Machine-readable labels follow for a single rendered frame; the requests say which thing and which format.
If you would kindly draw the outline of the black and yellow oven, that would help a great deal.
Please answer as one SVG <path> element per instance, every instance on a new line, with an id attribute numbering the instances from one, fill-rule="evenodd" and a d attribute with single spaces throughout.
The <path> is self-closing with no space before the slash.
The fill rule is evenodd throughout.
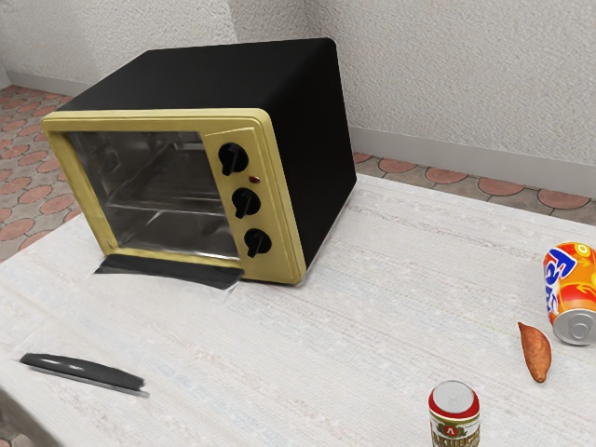
<path id="1" fill-rule="evenodd" d="M 296 284 L 357 180 L 329 38 L 151 49 L 42 128 L 103 273 Z"/>

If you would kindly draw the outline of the red and white can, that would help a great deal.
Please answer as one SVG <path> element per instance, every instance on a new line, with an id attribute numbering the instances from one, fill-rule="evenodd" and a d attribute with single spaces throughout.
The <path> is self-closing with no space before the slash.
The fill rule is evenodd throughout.
<path id="1" fill-rule="evenodd" d="M 448 380 L 428 397 L 432 447 L 479 447 L 480 400 L 468 385 Z"/>

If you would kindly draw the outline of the brown sweet potato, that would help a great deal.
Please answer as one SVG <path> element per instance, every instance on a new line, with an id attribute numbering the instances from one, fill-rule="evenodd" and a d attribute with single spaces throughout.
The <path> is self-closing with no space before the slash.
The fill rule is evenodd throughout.
<path id="1" fill-rule="evenodd" d="M 552 362 L 549 339 L 539 329 L 522 322 L 518 323 L 518 328 L 521 336 L 521 348 L 528 371 L 537 383 L 544 383 Z"/>

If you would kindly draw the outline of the orange soda can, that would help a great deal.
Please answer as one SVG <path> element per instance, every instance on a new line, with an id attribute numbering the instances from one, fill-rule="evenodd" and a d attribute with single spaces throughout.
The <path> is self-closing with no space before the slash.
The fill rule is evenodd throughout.
<path id="1" fill-rule="evenodd" d="M 546 304 L 554 334 L 569 345 L 596 344 L 596 250 L 565 242 L 543 260 Z"/>

